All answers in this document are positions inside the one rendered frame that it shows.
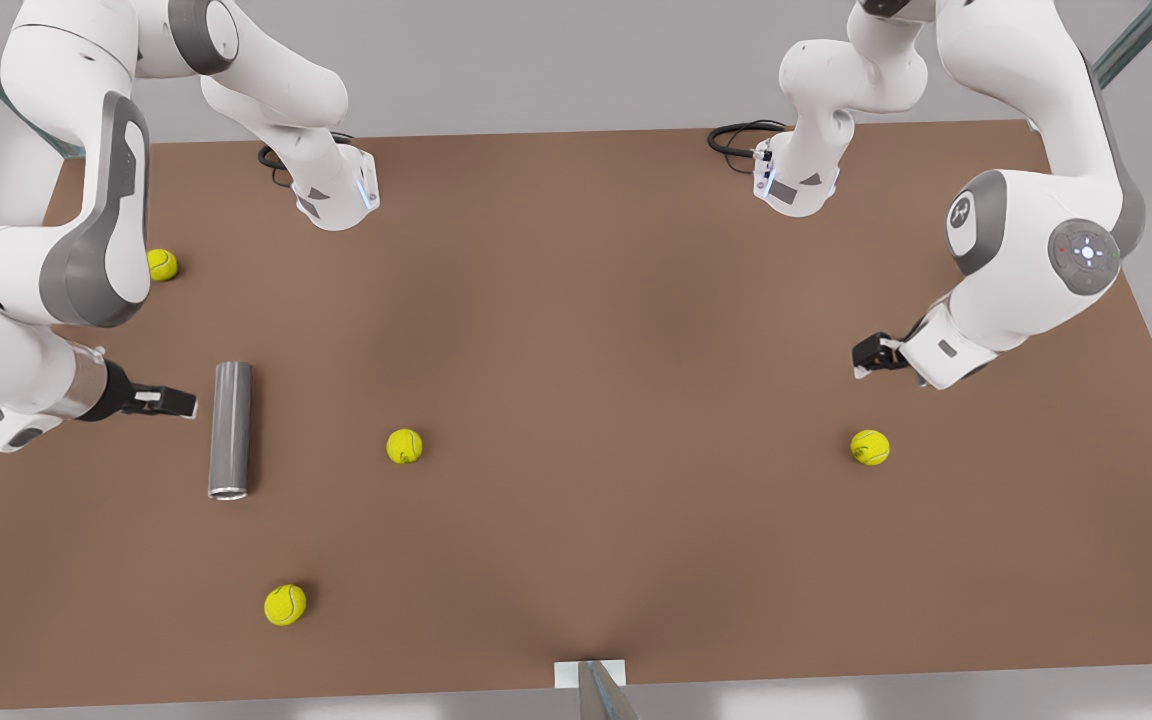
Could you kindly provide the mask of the grey metal tennis tube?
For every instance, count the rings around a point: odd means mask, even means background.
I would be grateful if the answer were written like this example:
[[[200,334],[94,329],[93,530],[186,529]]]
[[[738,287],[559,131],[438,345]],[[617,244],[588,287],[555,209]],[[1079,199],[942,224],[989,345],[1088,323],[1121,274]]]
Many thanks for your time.
[[[252,366],[241,361],[217,367],[207,473],[211,500],[247,497],[252,379]]]

